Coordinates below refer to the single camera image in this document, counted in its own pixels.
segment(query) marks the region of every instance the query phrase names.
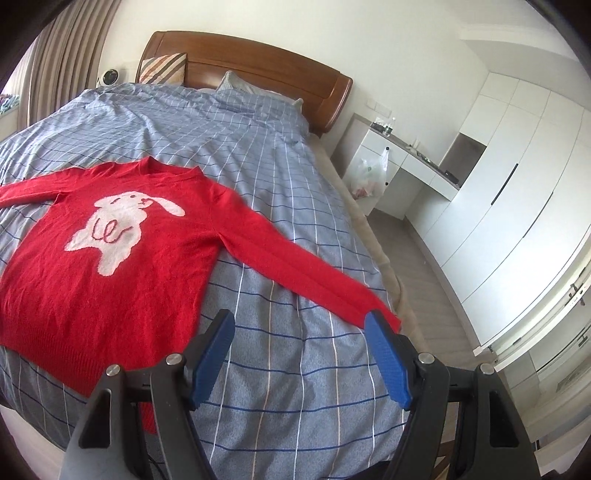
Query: black door handle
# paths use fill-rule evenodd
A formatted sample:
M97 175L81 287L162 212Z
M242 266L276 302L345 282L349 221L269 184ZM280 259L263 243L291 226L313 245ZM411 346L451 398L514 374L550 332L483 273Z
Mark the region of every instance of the black door handle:
M511 177L513 176L513 174L515 173L515 170L517 170L517 167L519 166L518 163L515 164L515 167L513 167L513 170L511 170L511 173L509 173L509 176L507 177L507 179L505 180L505 183L503 184L503 186L501 187L501 189L499 190L499 193L496 194L495 198L492 199L491 202L491 206L493 206L497 200L497 198L499 197L499 195L503 192L503 190L505 189L505 187L507 186L507 184L509 183L509 180L511 179Z

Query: metal screw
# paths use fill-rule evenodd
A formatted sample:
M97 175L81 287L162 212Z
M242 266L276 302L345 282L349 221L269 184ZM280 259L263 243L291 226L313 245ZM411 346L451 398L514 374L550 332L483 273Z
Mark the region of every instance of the metal screw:
M418 354L418 361L424 365L430 365L435 361L435 357L429 352L423 352Z
M182 361L183 356L180 353L171 353L168 357L166 357L167 365L177 365Z
M493 367L491 364L482 364L480 366L480 371L485 375L492 375L495 373L495 367Z
M109 365L107 367L107 376L108 377L114 377L119 372L121 372L121 367L117 364Z

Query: sweater sleeve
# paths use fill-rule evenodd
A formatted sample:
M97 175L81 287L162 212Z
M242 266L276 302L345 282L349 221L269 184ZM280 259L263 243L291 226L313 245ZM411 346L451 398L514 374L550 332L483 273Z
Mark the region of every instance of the sweater sleeve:
M400 320L367 287L285 239L264 216L223 187L210 209L212 224L231 255L285 288L363 328L365 315L380 310L395 332Z
M0 208L55 200L59 194L72 192L88 183L95 176L93 174L104 169L103 166L89 169L72 167L2 186Z

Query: desk drawer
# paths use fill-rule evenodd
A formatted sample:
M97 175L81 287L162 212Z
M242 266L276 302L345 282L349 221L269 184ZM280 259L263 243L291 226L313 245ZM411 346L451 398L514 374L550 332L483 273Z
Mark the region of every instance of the desk drawer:
M402 165L404 158L407 156L406 150L403 150L371 129L365 134L361 145L379 155L382 154L384 148L388 148L390 151L389 160L398 166Z
M435 172L433 170L427 167L419 159L414 158L412 155L408 155L404 159L404 162L402 163L402 169L406 170L411 175L415 176L427 185L429 185L429 183L435 176Z
M351 164L357 162L360 158L379 162L382 158L382 155L378 155L376 152L373 152L361 145L357 149L357 152L355 152L353 160L351 160ZM399 168L400 166L392 161L392 151L390 151L390 154L388 155L388 169L386 170L386 183L389 183L394 178L394 175L396 175L396 172Z

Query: blue gripper pad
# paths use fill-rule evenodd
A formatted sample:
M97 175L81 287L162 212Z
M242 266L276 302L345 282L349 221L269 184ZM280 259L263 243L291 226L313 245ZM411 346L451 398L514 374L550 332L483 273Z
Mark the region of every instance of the blue gripper pad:
M193 371L191 400L195 407L201 405L212 394L213 386L222 368L223 361L228 354L232 340L234 340L236 323L234 321L234 315L230 312L228 313L222 319L209 345L206 346L201 362Z
M373 312L365 316L365 337L369 350L378 364L388 394L392 400L408 410L413 401L408 385L408 372L395 346L389 341L389 335L393 336L395 333L383 317L379 321Z

